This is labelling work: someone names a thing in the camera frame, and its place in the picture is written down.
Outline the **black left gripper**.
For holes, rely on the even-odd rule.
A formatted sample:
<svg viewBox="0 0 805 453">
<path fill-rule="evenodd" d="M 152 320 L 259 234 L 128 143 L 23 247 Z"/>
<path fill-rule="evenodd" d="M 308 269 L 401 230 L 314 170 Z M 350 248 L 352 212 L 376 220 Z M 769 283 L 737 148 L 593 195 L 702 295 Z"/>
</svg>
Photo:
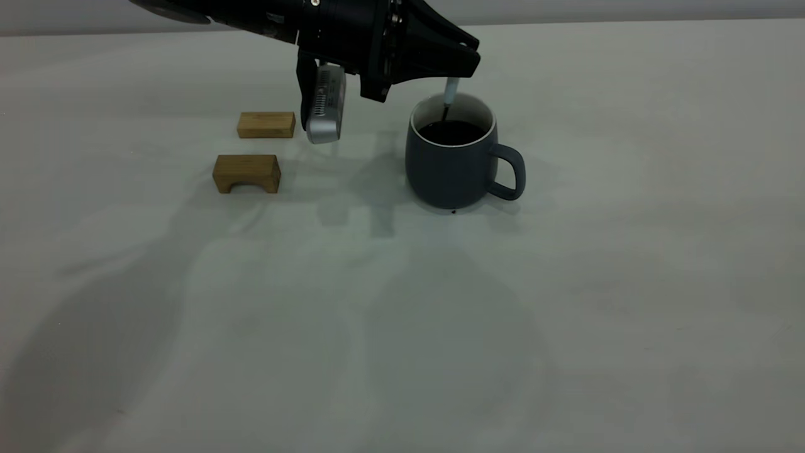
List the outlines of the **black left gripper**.
<svg viewBox="0 0 805 453">
<path fill-rule="evenodd" d="M 410 48 L 401 57 L 401 81 L 469 78 L 480 64 L 479 40 L 425 1 L 297 1 L 296 75 L 303 103 L 313 102 L 317 70 L 342 67 L 360 78 L 360 95 L 384 103 L 393 85 L 404 31 L 435 48 Z"/>
</svg>

